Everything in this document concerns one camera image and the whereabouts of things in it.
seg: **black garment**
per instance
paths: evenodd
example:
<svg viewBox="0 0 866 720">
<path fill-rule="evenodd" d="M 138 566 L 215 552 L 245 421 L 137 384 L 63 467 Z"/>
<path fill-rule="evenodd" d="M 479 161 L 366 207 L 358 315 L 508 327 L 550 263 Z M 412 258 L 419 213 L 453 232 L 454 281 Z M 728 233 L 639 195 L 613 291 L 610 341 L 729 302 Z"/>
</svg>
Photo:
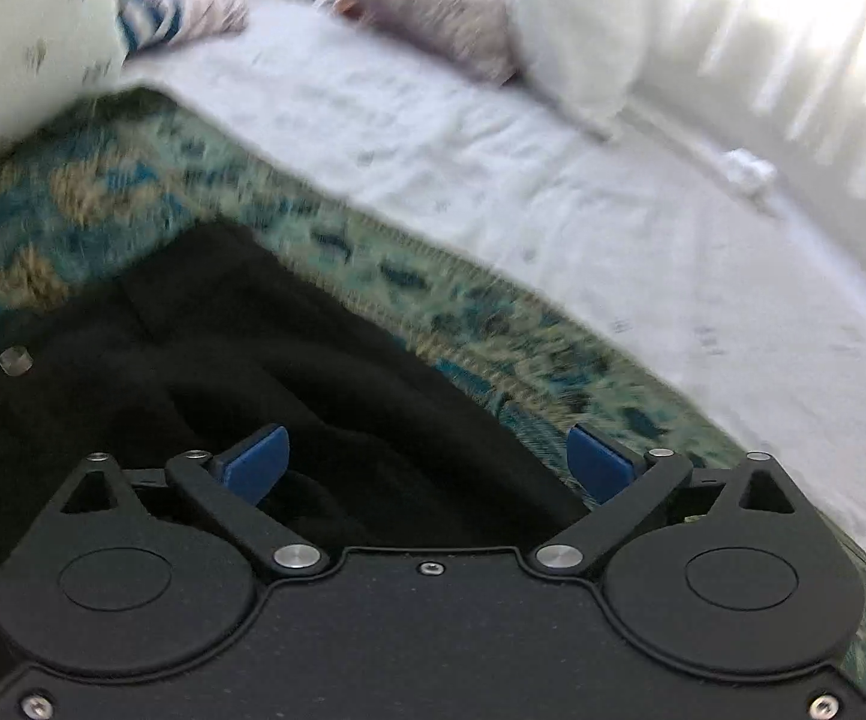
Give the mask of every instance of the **black garment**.
<svg viewBox="0 0 866 720">
<path fill-rule="evenodd" d="M 292 451 L 262 508 L 334 554 L 530 547 L 585 513 L 443 375 L 242 228 L 185 233 L 16 342 L 34 364 L 0 370 L 0 563 L 89 452 L 163 466 L 270 422 Z"/>
</svg>

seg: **green floral blanket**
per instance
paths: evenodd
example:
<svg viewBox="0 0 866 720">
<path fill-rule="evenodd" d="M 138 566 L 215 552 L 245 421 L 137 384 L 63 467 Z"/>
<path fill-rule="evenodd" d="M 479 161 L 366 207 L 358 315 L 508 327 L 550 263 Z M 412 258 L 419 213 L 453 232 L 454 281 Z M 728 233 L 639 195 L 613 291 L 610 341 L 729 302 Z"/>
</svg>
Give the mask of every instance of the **green floral blanket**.
<svg viewBox="0 0 866 720">
<path fill-rule="evenodd" d="M 251 226 L 284 264 L 401 338 L 578 493 L 565 446 L 577 422 L 697 466 L 743 456 L 689 402 L 534 295 L 322 196 L 152 92 L 84 105 L 0 160 L 0 327 L 216 217 Z M 837 535 L 866 584 L 866 557 Z M 844 668 L 866 688 L 866 616 Z"/>
</svg>

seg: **blue pad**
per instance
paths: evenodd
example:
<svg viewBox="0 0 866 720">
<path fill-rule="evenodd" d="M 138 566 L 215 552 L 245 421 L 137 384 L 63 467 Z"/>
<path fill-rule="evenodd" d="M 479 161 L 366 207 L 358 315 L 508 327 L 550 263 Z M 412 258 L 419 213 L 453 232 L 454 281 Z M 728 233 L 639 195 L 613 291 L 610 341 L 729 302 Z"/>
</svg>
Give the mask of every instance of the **blue pad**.
<svg viewBox="0 0 866 720">
<path fill-rule="evenodd" d="M 286 428 L 281 425 L 273 429 L 264 428 L 247 442 L 236 445 L 233 452 L 236 454 L 229 460 L 225 459 L 227 453 L 217 458 L 220 461 L 217 469 L 220 484 L 257 506 L 289 466 L 290 439 Z"/>
<path fill-rule="evenodd" d="M 573 478 L 600 504 L 631 485 L 638 475 L 631 457 L 579 426 L 566 435 L 566 464 Z"/>
</svg>

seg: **pillow with blue pattern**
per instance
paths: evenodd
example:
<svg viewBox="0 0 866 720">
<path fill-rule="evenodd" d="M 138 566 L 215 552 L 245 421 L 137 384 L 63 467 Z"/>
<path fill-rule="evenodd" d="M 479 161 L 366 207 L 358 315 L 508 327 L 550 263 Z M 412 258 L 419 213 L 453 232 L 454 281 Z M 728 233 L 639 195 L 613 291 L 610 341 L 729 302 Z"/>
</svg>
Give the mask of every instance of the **pillow with blue pattern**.
<svg viewBox="0 0 866 720">
<path fill-rule="evenodd" d="M 129 53 L 185 43 L 247 25 L 243 0 L 119 0 L 118 23 Z"/>
</svg>

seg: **white bed sheet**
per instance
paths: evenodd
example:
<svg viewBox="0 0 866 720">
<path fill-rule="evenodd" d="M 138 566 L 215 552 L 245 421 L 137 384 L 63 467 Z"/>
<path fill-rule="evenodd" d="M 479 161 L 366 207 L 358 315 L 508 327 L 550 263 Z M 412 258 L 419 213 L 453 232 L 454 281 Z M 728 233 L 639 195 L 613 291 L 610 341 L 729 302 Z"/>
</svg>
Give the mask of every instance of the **white bed sheet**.
<svg viewBox="0 0 866 720">
<path fill-rule="evenodd" d="M 780 457 L 866 549 L 866 283 L 660 137 L 603 145 L 530 95 L 305 4 L 128 63 L 273 164 L 529 286 Z"/>
</svg>

